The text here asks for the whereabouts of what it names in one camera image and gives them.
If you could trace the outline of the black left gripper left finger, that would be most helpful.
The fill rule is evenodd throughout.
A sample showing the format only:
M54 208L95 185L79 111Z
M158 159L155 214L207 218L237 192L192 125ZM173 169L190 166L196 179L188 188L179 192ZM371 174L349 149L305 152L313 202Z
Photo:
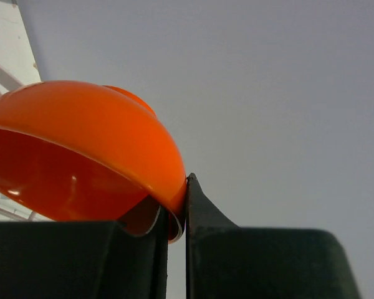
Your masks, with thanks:
M0 222L0 298L164 298L168 215L134 236L109 222Z

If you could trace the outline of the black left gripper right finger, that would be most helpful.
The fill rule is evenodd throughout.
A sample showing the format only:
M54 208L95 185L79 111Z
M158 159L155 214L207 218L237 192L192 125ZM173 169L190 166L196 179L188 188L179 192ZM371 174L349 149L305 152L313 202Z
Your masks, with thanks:
M188 298L360 298L343 247L325 230L240 227L187 179Z

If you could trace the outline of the orange bowl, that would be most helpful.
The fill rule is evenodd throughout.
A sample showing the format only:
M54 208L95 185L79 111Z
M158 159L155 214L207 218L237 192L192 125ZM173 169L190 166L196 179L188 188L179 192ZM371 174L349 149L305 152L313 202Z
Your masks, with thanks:
M130 232L169 213L185 223L180 151L155 112L121 88L56 80L0 96L0 193L55 221L123 219Z

